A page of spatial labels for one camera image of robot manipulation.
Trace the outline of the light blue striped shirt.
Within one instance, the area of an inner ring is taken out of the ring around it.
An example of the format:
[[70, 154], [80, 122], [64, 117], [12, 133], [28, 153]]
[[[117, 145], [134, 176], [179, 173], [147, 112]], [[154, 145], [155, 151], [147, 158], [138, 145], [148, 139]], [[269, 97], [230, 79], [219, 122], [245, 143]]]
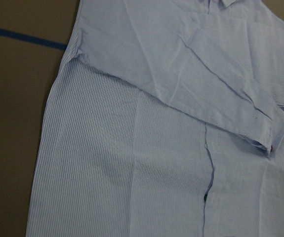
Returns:
[[284, 237], [284, 21], [260, 0], [82, 0], [28, 237]]

